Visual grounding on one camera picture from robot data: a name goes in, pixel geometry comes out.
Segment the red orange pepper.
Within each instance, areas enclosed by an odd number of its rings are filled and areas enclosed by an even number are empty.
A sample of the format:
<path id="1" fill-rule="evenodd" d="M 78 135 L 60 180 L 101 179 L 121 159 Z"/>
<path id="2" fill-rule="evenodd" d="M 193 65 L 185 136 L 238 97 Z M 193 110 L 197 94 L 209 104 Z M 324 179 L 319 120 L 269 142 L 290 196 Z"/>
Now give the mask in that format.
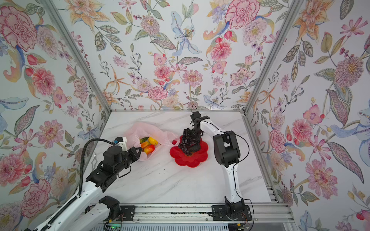
<path id="1" fill-rule="evenodd" d="M 151 155 L 155 151 L 155 145 L 148 145 L 144 148 L 144 152 L 147 156 Z"/>

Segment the green yellow mango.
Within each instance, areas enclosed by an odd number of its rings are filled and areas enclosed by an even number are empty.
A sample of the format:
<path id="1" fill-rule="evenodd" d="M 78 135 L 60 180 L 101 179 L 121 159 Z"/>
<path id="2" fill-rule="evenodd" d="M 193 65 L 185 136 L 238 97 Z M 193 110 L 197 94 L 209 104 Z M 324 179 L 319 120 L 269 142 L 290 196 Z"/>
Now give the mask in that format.
<path id="1" fill-rule="evenodd" d="M 144 138 L 141 138 L 140 139 L 140 143 L 144 143 L 146 141 L 148 141 L 149 137 L 144 137 Z"/>

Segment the yellow bell pepper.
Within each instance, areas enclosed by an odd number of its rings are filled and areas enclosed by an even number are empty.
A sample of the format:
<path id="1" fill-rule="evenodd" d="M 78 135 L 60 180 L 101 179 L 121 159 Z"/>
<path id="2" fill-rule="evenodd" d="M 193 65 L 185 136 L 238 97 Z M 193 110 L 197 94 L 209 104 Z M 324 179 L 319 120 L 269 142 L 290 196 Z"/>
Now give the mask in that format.
<path id="1" fill-rule="evenodd" d="M 151 144 L 151 145 L 154 145 L 154 146 L 156 146 L 156 145 L 158 145 L 159 143 L 158 143 L 158 141 L 157 140 L 155 140 L 154 138 L 152 138 L 152 137 L 149 137 L 148 138 L 148 142 Z"/>

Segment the dark purple grape bunch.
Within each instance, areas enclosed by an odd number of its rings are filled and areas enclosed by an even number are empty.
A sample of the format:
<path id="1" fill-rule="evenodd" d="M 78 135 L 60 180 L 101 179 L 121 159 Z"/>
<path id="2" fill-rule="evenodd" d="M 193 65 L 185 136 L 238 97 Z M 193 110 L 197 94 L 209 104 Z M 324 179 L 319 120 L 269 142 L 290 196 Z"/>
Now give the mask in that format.
<path id="1" fill-rule="evenodd" d="M 186 156 L 191 156 L 201 149 L 200 140 L 190 138 L 182 139 L 178 147 Z"/>

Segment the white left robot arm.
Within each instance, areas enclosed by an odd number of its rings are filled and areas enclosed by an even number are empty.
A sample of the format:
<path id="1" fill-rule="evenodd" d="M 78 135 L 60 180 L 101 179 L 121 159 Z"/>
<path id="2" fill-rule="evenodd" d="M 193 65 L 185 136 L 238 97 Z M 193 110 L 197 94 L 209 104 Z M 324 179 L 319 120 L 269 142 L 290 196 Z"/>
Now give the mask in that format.
<path id="1" fill-rule="evenodd" d="M 104 152 L 104 160 L 87 177 L 79 191 L 35 231 L 89 231 L 102 221 L 111 222 L 126 216 L 119 200 L 101 195 L 118 178 L 118 174 L 138 161 L 142 148 L 124 151 L 116 145 Z"/>

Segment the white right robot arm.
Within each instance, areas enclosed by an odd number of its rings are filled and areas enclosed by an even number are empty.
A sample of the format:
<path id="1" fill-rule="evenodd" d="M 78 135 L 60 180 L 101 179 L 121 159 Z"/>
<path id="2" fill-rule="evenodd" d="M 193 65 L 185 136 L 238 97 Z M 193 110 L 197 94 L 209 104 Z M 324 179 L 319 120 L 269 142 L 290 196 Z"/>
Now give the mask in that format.
<path id="1" fill-rule="evenodd" d="M 225 183 L 228 186 L 225 213 L 230 220 L 236 220 L 244 213 L 245 208 L 236 176 L 241 157 L 237 135 L 233 131 L 223 131 L 211 122 L 209 116 L 202 116 L 199 111 L 191 113 L 190 117 L 192 128 L 184 130 L 179 148 L 185 156 L 190 157 L 201 150 L 200 142 L 204 134 L 213 138 L 214 156 L 218 164 L 223 166 Z"/>

